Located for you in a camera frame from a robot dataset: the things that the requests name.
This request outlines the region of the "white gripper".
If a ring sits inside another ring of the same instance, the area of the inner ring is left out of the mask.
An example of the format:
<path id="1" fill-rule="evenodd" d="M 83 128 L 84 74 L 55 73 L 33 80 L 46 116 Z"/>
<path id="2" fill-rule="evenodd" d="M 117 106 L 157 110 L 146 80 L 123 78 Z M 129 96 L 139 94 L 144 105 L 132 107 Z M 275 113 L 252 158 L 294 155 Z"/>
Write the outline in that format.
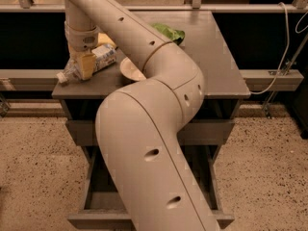
<path id="1" fill-rule="evenodd" d="M 91 78 L 95 67 L 96 57 L 87 49 L 95 47 L 98 43 L 98 28 L 92 30 L 78 31 L 70 27 L 67 22 L 64 23 L 65 37 L 68 42 L 69 62 L 77 62 L 81 78 L 88 80 Z"/>

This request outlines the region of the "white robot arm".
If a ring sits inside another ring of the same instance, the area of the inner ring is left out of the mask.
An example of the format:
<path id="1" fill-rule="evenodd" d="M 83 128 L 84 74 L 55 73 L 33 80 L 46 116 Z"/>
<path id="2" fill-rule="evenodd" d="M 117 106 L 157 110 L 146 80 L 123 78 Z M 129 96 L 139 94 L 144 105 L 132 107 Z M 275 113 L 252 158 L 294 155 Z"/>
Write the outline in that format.
<path id="1" fill-rule="evenodd" d="M 144 80 L 109 94 L 95 130 L 137 231 L 220 231 L 177 140 L 201 107 L 201 69 L 115 0 L 67 0 L 108 34 Z"/>

